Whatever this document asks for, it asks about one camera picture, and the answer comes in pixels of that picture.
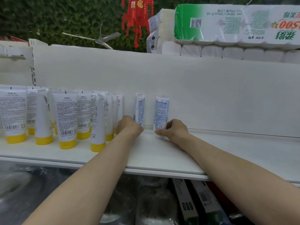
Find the person's left arm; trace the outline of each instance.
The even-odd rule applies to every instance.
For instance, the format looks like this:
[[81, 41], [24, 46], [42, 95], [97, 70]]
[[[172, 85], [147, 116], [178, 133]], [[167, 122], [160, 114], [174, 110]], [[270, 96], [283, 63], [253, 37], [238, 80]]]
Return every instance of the person's left arm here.
[[23, 225], [96, 225], [123, 173], [134, 139], [143, 128], [130, 116], [118, 123], [118, 135], [62, 183]]

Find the forearm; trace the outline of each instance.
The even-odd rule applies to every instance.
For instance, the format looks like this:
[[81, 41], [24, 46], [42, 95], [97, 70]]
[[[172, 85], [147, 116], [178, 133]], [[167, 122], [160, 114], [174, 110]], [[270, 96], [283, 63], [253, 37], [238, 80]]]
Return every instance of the forearm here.
[[300, 224], [294, 185], [195, 136], [186, 136], [180, 147], [255, 224]]
[[24, 225], [99, 224], [126, 167], [133, 141], [128, 131], [118, 134], [103, 151], [60, 185]]

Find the red lantern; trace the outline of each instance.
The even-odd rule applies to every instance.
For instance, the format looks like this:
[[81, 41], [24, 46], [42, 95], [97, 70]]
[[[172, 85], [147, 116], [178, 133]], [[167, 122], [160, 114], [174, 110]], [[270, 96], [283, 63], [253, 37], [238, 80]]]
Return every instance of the red lantern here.
[[[125, 0], [122, 0], [122, 6], [125, 5]], [[133, 28], [135, 35], [134, 47], [139, 47], [137, 43], [138, 34], [139, 39], [142, 38], [142, 26], [146, 26], [149, 32], [148, 24], [148, 6], [151, 6], [151, 14], [153, 15], [153, 0], [128, 0], [128, 9], [122, 17], [122, 30], [125, 30], [125, 23], [127, 23], [127, 36], [129, 35], [129, 28]]]

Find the barcode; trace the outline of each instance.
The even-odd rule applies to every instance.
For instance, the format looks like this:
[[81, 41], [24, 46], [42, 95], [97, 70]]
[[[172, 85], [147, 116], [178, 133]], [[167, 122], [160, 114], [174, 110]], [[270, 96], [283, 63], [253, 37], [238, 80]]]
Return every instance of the barcode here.
[[204, 201], [208, 201], [206, 195], [204, 192], [200, 192], [200, 197], [201, 197], [201, 200], [204, 202]]
[[88, 124], [78, 124], [78, 128], [85, 128], [85, 127], [88, 127]]
[[191, 18], [190, 28], [200, 28], [202, 23], [202, 18]]
[[17, 130], [19, 129], [19, 125], [5, 125], [5, 130]]
[[60, 135], [61, 136], [68, 136], [68, 135], [72, 135], [73, 134], [73, 130], [69, 130], [69, 131], [61, 131]]

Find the shelf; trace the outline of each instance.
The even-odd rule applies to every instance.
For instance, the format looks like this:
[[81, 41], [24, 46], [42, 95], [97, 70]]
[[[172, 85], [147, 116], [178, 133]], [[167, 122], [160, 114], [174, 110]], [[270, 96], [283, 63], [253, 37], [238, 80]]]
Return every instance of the shelf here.
[[[146, 128], [130, 151], [126, 173], [208, 180], [204, 171], [189, 155], [169, 140], [155, 138], [151, 127]], [[190, 132], [224, 151], [264, 167], [291, 183], [300, 184], [299, 138], [207, 130]], [[90, 151], [90, 139], [77, 140], [77, 146], [69, 150], [61, 150], [58, 137], [55, 136], [54, 139], [52, 144], [37, 146], [35, 138], [28, 136], [26, 142], [9, 145], [5, 138], [1, 137], [0, 160], [79, 168], [96, 155]]]

